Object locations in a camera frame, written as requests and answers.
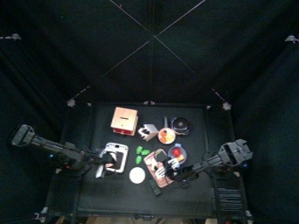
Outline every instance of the white plate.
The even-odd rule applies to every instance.
[[[142,183],[145,179],[145,171],[140,167],[133,168],[129,172],[129,179],[134,184]]]

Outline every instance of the black table surface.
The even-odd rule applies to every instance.
[[[164,127],[165,116],[168,120],[172,117],[184,117],[191,124],[191,132],[187,136],[177,136],[169,145],[161,144],[157,137],[148,142],[141,140],[137,132],[133,136],[120,135],[110,128],[116,107],[137,110],[137,126],[153,124],[157,129]],[[151,214],[157,217],[185,218],[207,218],[215,215],[211,176],[203,172],[187,187],[176,188],[177,183],[173,183],[161,188],[163,193],[155,196],[148,183],[152,178],[151,173],[144,162],[136,164],[136,147],[140,145],[149,151],[164,149],[167,152],[175,143],[181,144],[187,151],[187,161],[183,166],[199,163],[207,152],[217,151],[225,142],[235,140],[229,112],[221,106],[172,104],[145,106],[133,103],[78,104],[69,110],[61,140],[76,144],[78,149],[89,148],[92,151],[106,143],[128,146],[125,169],[121,174],[96,178],[96,168],[93,168],[81,177],[76,194],[77,200],[72,201],[77,214]],[[141,184],[133,184],[128,177],[129,171],[134,167],[141,167],[145,172]]]

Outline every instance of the pink object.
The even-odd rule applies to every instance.
[[[168,186],[173,181],[171,179],[168,179],[167,177],[163,177],[163,178],[156,178],[155,176],[155,171],[152,170],[152,159],[155,159],[155,151],[144,158],[144,163],[145,163],[145,166],[146,166],[146,169],[148,171],[151,172],[152,176],[153,176],[153,180],[156,182],[156,184],[159,185],[159,187],[165,187]],[[163,167],[163,163],[160,162],[156,162],[156,167],[157,169],[160,167]]]

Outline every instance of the black lid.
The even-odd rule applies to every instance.
[[[189,128],[189,123],[183,117],[175,117],[172,119],[172,129],[177,133],[184,133]]]

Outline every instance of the pot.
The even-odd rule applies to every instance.
[[[172,118],[172,130],[176,135],[188,135],[189,133],[189,123],[183,117]]]

